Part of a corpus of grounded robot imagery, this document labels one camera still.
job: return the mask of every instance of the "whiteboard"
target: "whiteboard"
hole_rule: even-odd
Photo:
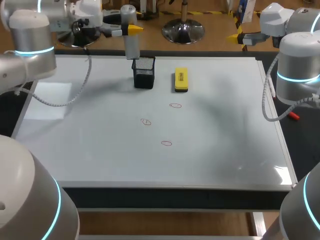
[[[79,91],[86,56],[56,56],[35,93],[64,103]],[[296,182],[278,122],[261,110],[254,58],[157,57],[153,89],[135,89],[132,61],[93,56],[88,84],[68,107],[32,99],[17,129],[62,187],[289,189]],[[174,92],[175,68],[189,90]],[[269,96],[267,114],[275,116]]]

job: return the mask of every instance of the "wooden floor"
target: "wooden floor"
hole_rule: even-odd
[[[299,7],[320,8],[320,0],[313,4],[305,4],[302,0],[277,0],[286,8]],[[181,0],[175,0],[172,5],[165,1],[161,11],[180,11]],[[189,11],[225,11],[224,0],[188,0]],[[239,0],[235,0],[233,9],[237,9]],[[255,10],[260,11],[267,7],[271,0],[256,0]],[[241,46],[226,42],[226,37],[237,33],[234,20],[226,14],[189,15],[190,19],[197,20],[205,27],[205,37],[189,45],[179,45],[167,41],[161,29],[168,21],[179,18],[179,15],[161,15],[150,21],[140,21],[138,25],[144,27],[140,35],[141,50],[158,51],[241,51]],[[242,25],[245,33],[260,30],[259,18],[254,15],[251,23]],[[0,24],[0,52],[13,49],[10,34]],[[123,50],[121,38],[104,38],[92,44],[90,49]],[[249,51],[277,51],[272,47],[271,39],[257,46],[248,47]],[[266,213],[266,226],[270,226],[278,213]],[[228,213],[200,213],[200,212],[121,212],[121,213],[80,213],[81,234],[86,235],[222,235],[248,236],[252,234],[248,224],[248,215],[245,212]]]

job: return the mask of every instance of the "white cable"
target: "white cable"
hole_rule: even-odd
[[[279,54],[275,57],[273,62],[271,63],[268,72],[266,73],[265,80],[264,80],[264,85],[263,85],[263,93],[262,93],[262,113],[264,118],[269,121],[269,122],[276,122],[279,121],[283,118],[285,118],[293,109],[295,109],[297,106],[303,104],[303,103],[310,103],[310,102],[317,102],[318,99],[315,99],[313,97],[305,97],[303,99],[300,99],[299,101],[296,101],[293,105],[291,105],[284,113],[282,113],[280,116],[276,118],[269,118],[266,113],[266,97],[267,97],[267,88],[269,85],[268,78],[271,78],[271,71],[276,65],[277,61],[279,59]]]
[[[5,51],[4,54],[7,54],[7,53],[13,53],[15,54],[16,52],[13,51],[13,50],[8,50],[8,51]],[[20,87],[18,87],[16,90],[14,90],[14,94],[19,96],[20,95],[20,91],[23,89],[24,85],[29,81],[29,69],[28,69],[28,65],[27,65],[27,62],[26,60],[24,59],[23,56],[21,56],[20,54],[18,54],[18,56],[21,58],[21,60],[23,61],[23,64],[24,64],[24,70],[25,70],[25,77],[24,77],[24,82],[23,84],[21,84]]]
[[[24,92],[24,93],[27,93],[27,94],[30,94],[32,97],[34,97],[36,100],[38,100],[40,103],[42,104],[45,104],[47,106],[50,106],[50,107],[65,107],[65,106],[68,106],[70,104],[72,104],[75,100],[77,100],[77,98],[80,96],[80,94],[83,92],[83,90],[85,89],[85,86],[88,82],[88,79],[89,79],[89,76],[90,76],[90,73],[91,73],[91,69],[92,69],[92,57],[91,55],[88,54],[88,62],[89,62],[89,67],[88,67],[88,71],[86,73],[86,76],[85,76],[85,79],[84,79],[84,82],[79,90],[79,92],[74,96],[74,98],[70,101],[68,101],[67,103],[64,103],[64,104],[55,104],[55,103],[50,103],[50,102],[47,102],[43,99],[41,99],[38,95],[36,95],[35,93],[33,93],[32,91],[28,90],[28,89],[25,89],[23,88],[24,84],[21,85],[20,87],[12,87],[10,89],[7,89],[6,91],[4,92],[1,92],[0,95],[4,94],[4,93],[7,93],[7,92],[11,92],[11,91],[15,91],[16,92]]]

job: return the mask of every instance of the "blue led ring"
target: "blue led ring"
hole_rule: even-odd
[[[279,72],[277,73],[277,75],[282,78],[283,80],[287,80],[289,82],[295,82],[295,83],[306,83],[306,82],[310,82],[313,80],[317,80],[320,77],[320,74],[318,76],[315,76],[313,78],[309,78],[309,79],[293,79],[293,78],[288,78],[285,76],[282,76]]]
[[[49,227],[48,231],[46,232],[46,234],[44,235],[44,237],[41,240],[46,240],[48,238],[49,234],[54,229],[54,227],[56,225],[56,222],[58,220],[58,217],[59,217],[60,209],[61,209],[61,191],[60,191],[60,187],[59,187],[57,181],[54,178],[53,178],[53,180],[54,180],[54,182],[56,184],[56,188],[58,189],[58,195],[59,195],[58,207],[56,209],[56,213],[55,213],[54,219],[53,219],[53,221],[51,223],[51,226]]]
[[[35,55],[35,54],[44,54],[44,53],[47,53],[47,52],[50,52],[52,51],[53,49],[55,49],[55,47],[50,47],[48,49],[45,49],[45,50],[40,50],[40,51],[15,51],[17,54],[20,54],[20,55]]]
[[[312,211],[310,209],[310,206],[309,206],[309,203],[308,203],[308,200],[307,200],[307,190],[306,190],[307,187],[306,187],[306,185],[307,185],[307,180],[308,180],[309,174],[310,174],[310,172],[308,173],[308,175],[305,177],[305,180],[304,180],[303,199],[304,199],[304,204],[305,204],[306,210],[308,211],[308,213],[310,215],[310,218],[312,219],[313,223],[315,224],[315,226],[320,231],[320,224],[318,223],[318,221],[316,220],[314,214],[312,213]]]

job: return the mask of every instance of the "black object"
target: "black object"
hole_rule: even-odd
[[[280,47],[280,42],[284,38],[284,36],[273,36],[272,37],[272,44],[274,48],[279,48]]]
[[[134,87],[152,89],[155,82],[155,57],[140,57],[132,63]]]

